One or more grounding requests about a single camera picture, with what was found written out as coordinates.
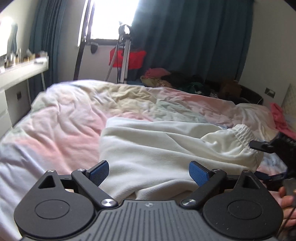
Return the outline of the person right hand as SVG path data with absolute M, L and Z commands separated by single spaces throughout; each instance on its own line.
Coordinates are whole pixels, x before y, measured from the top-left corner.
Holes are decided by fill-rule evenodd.
M 293 211 L 293 195 L 287 195 L 286 189 L 284 187 L 280 187 L 275 197 L 277 203 L 280 205 L 283 211 L 283 219 L 286 220 L 291 214 L 290 218 L 292 220 L 295 219 L 295 210 Z

